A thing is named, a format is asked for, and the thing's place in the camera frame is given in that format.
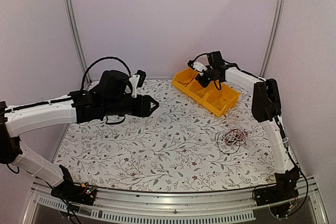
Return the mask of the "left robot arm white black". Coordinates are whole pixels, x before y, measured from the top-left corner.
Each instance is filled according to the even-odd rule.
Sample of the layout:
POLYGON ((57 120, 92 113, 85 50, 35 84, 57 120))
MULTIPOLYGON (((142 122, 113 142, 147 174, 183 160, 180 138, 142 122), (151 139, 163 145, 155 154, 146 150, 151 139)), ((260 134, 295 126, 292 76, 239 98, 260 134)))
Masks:
POLYGON ((57 187, 67 200, 75 199, 78 188, 72 184, 68 169, 51 163, 21 143, 20 135, 59 124, 103 120, 113 115, 149 117, 159 103, 149 95, 137 93, 145 77, 141 70, 131 76, 106 70, 99 83, 89 90, 80 89, 53 100, 20 106, 7 106, 2 101, 1 164, 17 166, 57 187))

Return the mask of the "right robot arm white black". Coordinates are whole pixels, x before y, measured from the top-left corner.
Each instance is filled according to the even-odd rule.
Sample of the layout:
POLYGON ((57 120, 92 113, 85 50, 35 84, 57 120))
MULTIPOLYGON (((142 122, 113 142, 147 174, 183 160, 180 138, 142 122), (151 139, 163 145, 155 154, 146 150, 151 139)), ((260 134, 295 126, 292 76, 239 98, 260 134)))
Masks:
POLYGON ((197 80, 203 87, 213 82, 218 88, 221 83, 230 82, 252 94, 252 116, 266 132, 275 158, 275 178, 278 185, 272 188, 271 196, 276 201, 284 200, 291 194, 291 185, 298 181, 300 172, 289 153, 289 141, 282 124, 277 81, 264 79, 241 69, 236 63, 224 60, 220 51, 200 54, 187 65, 198 72, 197 80))

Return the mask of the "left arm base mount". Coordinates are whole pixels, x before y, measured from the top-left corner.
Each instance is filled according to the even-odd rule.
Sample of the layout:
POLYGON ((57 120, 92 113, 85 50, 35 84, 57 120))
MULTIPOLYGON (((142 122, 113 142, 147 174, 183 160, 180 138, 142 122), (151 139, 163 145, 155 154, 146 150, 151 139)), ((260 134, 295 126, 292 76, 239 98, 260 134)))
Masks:
POLYGON ((60 185, 53 187, 51 195, 64 201, 75 202, 83 205, 93 206, 97 194, 97 186, 88 182, 76 184, 67 168, 59 165, 63 181, 60 185))

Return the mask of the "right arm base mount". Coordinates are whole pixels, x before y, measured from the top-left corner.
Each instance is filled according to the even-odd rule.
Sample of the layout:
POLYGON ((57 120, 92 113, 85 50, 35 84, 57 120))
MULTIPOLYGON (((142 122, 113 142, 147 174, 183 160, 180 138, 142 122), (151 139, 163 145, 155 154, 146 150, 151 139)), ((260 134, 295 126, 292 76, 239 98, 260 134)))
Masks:
MULTIPOLYGON (((263 188, 255 188, 252 198, 257 206, 263 206, 281 202, 284 200, 295 199, 299 196, 296 188, 300 175, 297 170, 287 171, 284 174, 275 173, 276 184, 274 186, 266 186, 263 188)), ((285 218, 290 215, 294 204, 286 202, 284 204, 270 207, 270 212, 276 218, 285 218)))

